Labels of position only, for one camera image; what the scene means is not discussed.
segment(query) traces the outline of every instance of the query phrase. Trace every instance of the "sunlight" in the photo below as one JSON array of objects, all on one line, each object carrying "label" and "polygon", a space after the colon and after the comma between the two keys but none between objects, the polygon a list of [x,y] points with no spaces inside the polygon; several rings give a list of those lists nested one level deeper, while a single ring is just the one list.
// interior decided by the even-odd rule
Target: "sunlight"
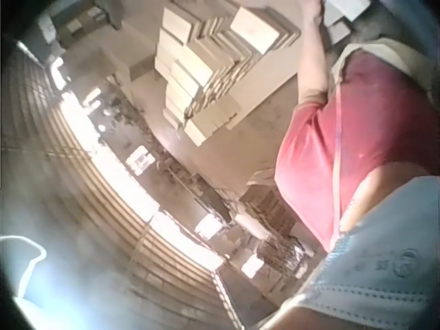
[{"label": "sunlight", "polygon": [[210,240],[222,227],[221,222],[213,214],[209,213],[199,222],[195,232]]},{"label": "sunlight", "polygon": [[101,89],[96,87],[93,91],[90,92],[89,95],[86,96],[86,98],[85,98],[83,103],[85,105],[89,104],[91,101],[96,99],[100,94],[101,94]]},{"label": "sunlight", "polygon": [[60,66],[63,64],[63,59],[58,57],[50,66],[50,73],[52,74],[56,88],[59,90],[62,90],[67,85],[66,80],[64,80],[59,70]]},{"label": "sunlight", "polygon": [[151,222],[152,228],[172,246],[207,270],[216,270],[223,259],[191,241],[172,219],[157,212],[159,204],[139,185],[111,149],[98,142],[100,134],[87,116],[88,109],[84,109],[72,93],[64,93],[63,100],[61,112],[80,145],[90,154],[92,162],[109,185],[145,222],[155,214]]},{"label": "sunlight", "polygon": [[214,271],[223,263],[223,259],[205,247],[194,243],[182,234],[179,226],[163,213],[157,213],[151,227],[175,248],[207,270]]},{"label": "sunlight", "polygon": [[125,162],[136,175],[141,175],[155,161],[144,146],[138,146]]},{"label": "sunlight", "polygon": [[249,260],[241,268],[241,271],[246,274],[248,278],[254,278],[255,274],[262,268],[264,261],[258,259],[256,254],[253,254]]}]

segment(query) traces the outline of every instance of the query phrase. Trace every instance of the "stacked wooden boards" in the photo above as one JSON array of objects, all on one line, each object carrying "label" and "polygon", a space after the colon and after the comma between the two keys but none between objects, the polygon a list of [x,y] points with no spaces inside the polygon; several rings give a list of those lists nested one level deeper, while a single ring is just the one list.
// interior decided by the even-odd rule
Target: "stacked wooden boards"
[{"label": "stacked wooden boards", "polygon": [[266,54],[289,47],[299,29],[270,10],[225,1],[167,4],[156,70],[167,80],[165,118],[200,145],[240,107],[227,95]]}]

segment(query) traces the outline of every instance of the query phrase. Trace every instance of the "white strap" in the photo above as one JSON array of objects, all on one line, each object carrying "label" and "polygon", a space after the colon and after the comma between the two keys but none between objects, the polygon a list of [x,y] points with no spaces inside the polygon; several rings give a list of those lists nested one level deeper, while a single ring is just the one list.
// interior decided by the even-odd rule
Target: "white strap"
[{"label": "white strap", "polygon": [[342,95],[341,80],[336,82],[336,132],[335,132],[335,157],[333,160],[333,235],[331,237],[331,248],[340,236],[340,220],[341,220],[341,158],[342,158]]}]

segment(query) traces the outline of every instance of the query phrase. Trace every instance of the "person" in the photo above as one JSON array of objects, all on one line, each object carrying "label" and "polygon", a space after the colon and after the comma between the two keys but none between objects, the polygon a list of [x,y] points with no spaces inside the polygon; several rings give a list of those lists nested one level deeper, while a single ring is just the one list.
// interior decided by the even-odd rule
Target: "person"
[{"label": "person", "polygon": [[275,181],[329,252],[264,329],[435,329],[439,306],[439,116],[430,66],[387,38],[332,69],[322,0],[299,0],[298,106]]}]

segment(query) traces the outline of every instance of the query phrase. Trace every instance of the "bright window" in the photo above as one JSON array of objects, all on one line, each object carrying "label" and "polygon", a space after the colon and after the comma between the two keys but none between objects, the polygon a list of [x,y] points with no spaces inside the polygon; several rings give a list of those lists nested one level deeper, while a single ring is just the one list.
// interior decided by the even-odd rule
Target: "bright window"
[{"label": "bright window", "polygon": [[144,146],[139,146],[125,162],[136,175],[141,175],[155,160]]},{"label": "bright window", "polygon": [[99,94],[101,94],[101,90],[96,87],[93,91],[90,92],[89,95],[87,95],[87,97],[84,100],[84,104],[85,105],[89,104],[91,101],[96,99],[99,96]]},{"label": "bright window", "polygon": [[262,268],[264,261],[258,259],[256,254],[253,254],[249,260],[241,268],[241,271],[249,278],[254,278],[255,274]]},{"label": "bright window", "polygon": [[96,100],[96,101],[93,101],[90,106],[94,109],[97,109],[100,105],[101,105],[101,101]]},{"label": "bright window", "polygon": [[199,222],[195,232],[206,239],[211,239],[222,227],[221,222],[210,213]]}]

